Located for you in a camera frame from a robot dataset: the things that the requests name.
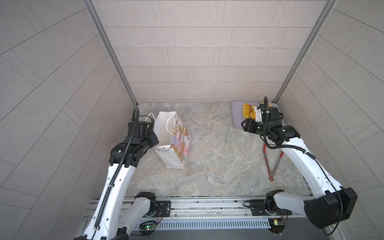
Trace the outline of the white cartoon animal paper bag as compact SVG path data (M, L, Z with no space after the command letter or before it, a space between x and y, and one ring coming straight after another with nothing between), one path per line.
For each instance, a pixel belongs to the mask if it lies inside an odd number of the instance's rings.
M177 112L159 112L154 132L159 140L155 152L169 169L185 169L192 138Z

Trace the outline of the lavender plastic tray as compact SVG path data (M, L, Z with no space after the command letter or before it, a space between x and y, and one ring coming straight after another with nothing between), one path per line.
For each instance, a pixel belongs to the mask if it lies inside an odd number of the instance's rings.
M264 102L241 102L233 101L232 102L232 116L233 116L233 125L236 128L244 128L242 122L246 120L243 116L243 105L248 104L251 108L249 113L252 123L255 123L259 130L263 130L264 123L262 122L262 112L261 108L263 107Z

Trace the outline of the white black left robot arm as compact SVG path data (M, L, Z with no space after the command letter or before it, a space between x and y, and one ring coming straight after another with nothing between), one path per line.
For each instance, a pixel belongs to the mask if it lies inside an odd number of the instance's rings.
M156 195L140 192L122 215L125 194L140 159L159 143L154 132L154 118L140 120L140 110L134 107L128 123L126 139L110 153L106 184L96 211L80 240L128 240L145 215L156 213Z

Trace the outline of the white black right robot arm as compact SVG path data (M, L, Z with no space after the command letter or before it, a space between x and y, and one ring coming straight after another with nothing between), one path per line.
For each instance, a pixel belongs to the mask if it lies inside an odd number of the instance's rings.
M284 114L273 106L268 98L257 105L244 103L244 121L241 126L245 132L259 135L264 149L281 150L298 168L307 181L312 196L285 193L278 189L266 194L265 211L272 216L283 214L282 223L288 220L288 212L306 216L317 228L324 230L331 225L349 219L358 199L352 188L344 188L319 163L309 151L298 131L284 125Z

